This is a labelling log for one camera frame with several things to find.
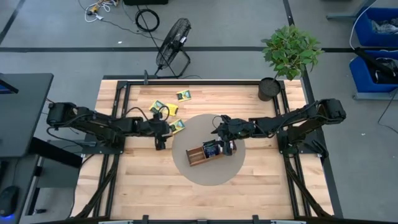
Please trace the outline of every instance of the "fan grille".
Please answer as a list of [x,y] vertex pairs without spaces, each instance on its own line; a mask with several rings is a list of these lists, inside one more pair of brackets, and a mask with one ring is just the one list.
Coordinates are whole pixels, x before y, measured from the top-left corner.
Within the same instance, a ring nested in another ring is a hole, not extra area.
[[191,23],[186,18],[179,19],[170,29],[156,57],[159,68],[167,68],[170,65],[183,47],[190,29]]

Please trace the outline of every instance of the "green plant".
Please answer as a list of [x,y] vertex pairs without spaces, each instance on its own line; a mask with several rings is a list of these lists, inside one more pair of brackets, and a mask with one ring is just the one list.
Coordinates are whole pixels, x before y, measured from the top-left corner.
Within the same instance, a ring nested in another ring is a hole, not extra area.
[[312,64],[311,71],[318,64],[317,56],[322,54],[320,44],[315,38],[305,32],[299,31],[294,25],[284,26],[275,30],[271,39],[264,39],[264,58],[266,62],[272,62],[270,67],[275,66],[275,76],[286,76],[288,80],[301,76],[305,66]]

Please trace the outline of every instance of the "round tan mat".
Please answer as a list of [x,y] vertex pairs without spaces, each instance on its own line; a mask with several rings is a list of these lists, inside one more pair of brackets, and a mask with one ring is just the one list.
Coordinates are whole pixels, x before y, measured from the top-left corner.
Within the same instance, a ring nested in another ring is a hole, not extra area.
[[[223,156],[197,166],[190,167],[186,150],[200,147],[204,142],[217,139],[217,134],[210,134],[215,128],[211,121],[215,114],[201,114],[185,122],[185,129],[174,136],[172,155],[175,165],[188,180],[200,185],[219,185],[234,177],[244,161],[245,146],[243,140],[235,140],[236,153]],[[221,118],[214,119],[218,126]]]

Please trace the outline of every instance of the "computer monitor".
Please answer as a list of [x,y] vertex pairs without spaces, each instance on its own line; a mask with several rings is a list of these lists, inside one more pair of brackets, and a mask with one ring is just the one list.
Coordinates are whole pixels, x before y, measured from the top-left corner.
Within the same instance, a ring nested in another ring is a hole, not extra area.
[[18,89],[6,83],[6,81],[2,80],[0,77],[0,94],[10,94],[10,93],[18,93]]

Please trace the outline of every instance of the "robotic arm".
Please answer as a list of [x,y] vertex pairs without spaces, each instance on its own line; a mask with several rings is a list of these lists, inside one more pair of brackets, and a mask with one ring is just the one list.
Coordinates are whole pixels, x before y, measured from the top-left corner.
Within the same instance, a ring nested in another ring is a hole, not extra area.
[[161,120],[162,113],[144,121],[142,117],[114,119],[73,103],[51,103],[47,116],[50,128],[75,128],[94,135],[105,146],[117,148],[126,136],[155,137],[156,150],[165,149],[169,124]]
[[277,116],[275,118],[249,118],[231,119],[227,115],[221,115],[221,123],[212,134],[218,134],[223,147],[223,154],[230,156],[232,150],[227,142],[235,139],[246,138],[271,138],[286,126],[303,122],[300,126],[291,126],[287,131],[287,142],[295,144],[305,139],[306,135],[324,124],[338,124],[346,118],[346,113],[336,99],[316,101],[303,108]]

